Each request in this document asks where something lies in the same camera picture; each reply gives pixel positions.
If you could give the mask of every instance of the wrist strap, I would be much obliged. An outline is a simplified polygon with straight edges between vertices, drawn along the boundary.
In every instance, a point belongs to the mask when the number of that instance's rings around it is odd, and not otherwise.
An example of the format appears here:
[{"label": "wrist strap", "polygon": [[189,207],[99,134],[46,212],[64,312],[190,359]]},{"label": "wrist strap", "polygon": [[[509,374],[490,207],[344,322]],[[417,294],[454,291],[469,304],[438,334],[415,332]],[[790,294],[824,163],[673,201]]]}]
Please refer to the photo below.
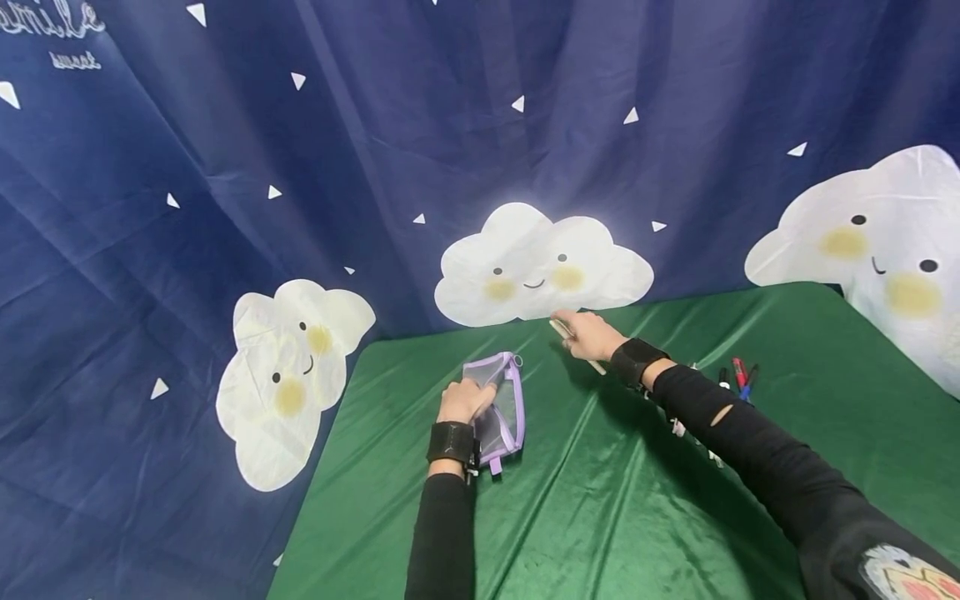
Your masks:
[{"label": "wrist strap", "polygon": [[670,358],[670,355],[656,346],[651,346],[643,340],[634,338],[624,342],[617,348],[610,358],[613,371],[629,386],[640,385],[640,378],[650,363],[661,358]]},{"label": "wrist strap", "polygon": [[455,421],[434,423],[430,428],[430,446],[426,460],[432,463],[442,458],[462,463],[464,468],[474,467],[473,425]]}]

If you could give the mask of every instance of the mesh pencil case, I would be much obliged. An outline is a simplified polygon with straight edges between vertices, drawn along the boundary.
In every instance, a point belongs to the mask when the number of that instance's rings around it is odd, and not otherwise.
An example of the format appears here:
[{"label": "mesh pencil case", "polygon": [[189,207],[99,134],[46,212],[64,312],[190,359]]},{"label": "mesh pencil case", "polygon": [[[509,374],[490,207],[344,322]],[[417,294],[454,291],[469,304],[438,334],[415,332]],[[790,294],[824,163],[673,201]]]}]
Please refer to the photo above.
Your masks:
[{"label": "mesh pencil case", "polygon": [[503,470],[500,459],[523,447],[526,421],[520,389],[522,365],[520,357],[512,352],[500,352],[464,365],[464,378],[476,381],[481,388],[491,382],[496,384],[493,404],[473,422],[474,435],[480,441],[480,466],[489,464],[494,475]]}]

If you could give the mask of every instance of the blue marker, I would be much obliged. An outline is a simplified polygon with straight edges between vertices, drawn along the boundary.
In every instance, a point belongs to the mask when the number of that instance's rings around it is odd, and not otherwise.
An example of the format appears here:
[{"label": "blue marker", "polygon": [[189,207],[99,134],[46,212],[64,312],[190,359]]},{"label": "blue marker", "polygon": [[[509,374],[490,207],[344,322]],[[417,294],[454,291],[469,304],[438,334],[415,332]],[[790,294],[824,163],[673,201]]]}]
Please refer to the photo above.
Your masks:
[{"label": "blue marker", "polygon": [[760,371],[760,365],[754,365],[750,369],[750,374],[747,375],[747,383],[743,386],[743,389],[740,390],[740,399],[744,400],[750,404],[753,404],[750,401],[750,389],[754,387],[754,379],[756,379],[756,374]]}]

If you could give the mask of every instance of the black sleeve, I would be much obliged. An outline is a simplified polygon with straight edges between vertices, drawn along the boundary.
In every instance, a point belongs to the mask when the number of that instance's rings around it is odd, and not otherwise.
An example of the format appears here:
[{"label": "black sleeve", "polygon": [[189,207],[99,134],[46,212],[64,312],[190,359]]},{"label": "black sleeve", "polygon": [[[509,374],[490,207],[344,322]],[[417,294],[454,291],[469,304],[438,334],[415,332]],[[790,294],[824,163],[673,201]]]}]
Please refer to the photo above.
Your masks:
[{"label": "black sleeve", "polygon": [[660,374],[653,399],[736,471],[798,548],[809,598],[898,597],[882,595],[898,577],[909,586],[957,585],[960,569],[752,404],[680,365]]},{"label": "black sleeve", "polygon": [[407,566],[407,600],[471,600],[473,489],[461,477],[428,477]]}]

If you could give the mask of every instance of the green table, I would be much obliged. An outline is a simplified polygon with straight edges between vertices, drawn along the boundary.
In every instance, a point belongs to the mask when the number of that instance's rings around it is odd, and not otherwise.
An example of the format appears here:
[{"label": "green table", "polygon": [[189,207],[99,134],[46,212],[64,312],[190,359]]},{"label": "green table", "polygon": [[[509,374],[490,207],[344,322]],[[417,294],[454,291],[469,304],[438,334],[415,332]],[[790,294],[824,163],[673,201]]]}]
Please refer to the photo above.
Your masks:
[{"label": "green table", "polygon": [[[761,363],[757,407],[960,562],[960,403],[828,288],[603,314],[711,376]],[[536,321],[364,350],[270,599],[402,596],[441,390],[503,349],[524,360],[527,439],[479,483],[478,598],[802,598],[795,552],[730,470],[558,342]]]}]

